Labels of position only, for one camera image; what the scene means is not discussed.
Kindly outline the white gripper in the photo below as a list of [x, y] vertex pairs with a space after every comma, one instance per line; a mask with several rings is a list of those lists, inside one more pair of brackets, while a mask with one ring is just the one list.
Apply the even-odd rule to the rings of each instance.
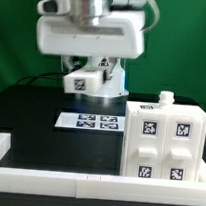
[[[37, 45], [47, 55], [108, 57], [106, 79], [113, 77], [118, 58], [137, 58], [144, 51], [145, 14], [115, 11], [100, 18], [95, 27], [80, 27], [68, 16], [43, 16], [37, 22]], [[78, 57], [63, 56], [69, 73], [77, 69]]]

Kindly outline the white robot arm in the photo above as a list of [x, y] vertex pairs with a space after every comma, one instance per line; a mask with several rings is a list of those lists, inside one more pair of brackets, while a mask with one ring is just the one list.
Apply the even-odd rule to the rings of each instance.
[[38, 49], [70, 69], [65, 92], [90, 100], [128, 96], [120, 61], [143, 53], [145, 33], [160, 20], [155, 0], [42, 0], [37, 12]]

